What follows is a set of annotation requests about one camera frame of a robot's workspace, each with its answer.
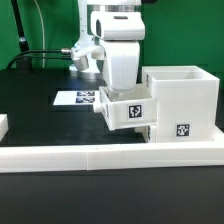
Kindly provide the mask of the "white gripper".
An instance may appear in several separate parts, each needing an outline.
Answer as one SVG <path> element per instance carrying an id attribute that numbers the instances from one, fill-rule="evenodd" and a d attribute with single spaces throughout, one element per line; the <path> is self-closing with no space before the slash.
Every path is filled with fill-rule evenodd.
<path id="1" fill-rule="evenodd" d="M 100 71 L 112 92 L 134 88 L 140 57 L 139 41 L 145 37 L 145 25 L 140 12 L 93 11 L 91 32 L 103 48 Z"/>

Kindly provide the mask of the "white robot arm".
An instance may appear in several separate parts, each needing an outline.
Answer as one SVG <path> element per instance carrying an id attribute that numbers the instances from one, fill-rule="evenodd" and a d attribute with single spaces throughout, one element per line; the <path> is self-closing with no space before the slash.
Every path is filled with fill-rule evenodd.
<path id="1" fill-rule="evenodd" d="M 78 0 L 80 38 L 71 48 L 72 67 L 100 72 L 112 92 L 134 88 L 145 38 L 140 7 L 158 0 Z"/>

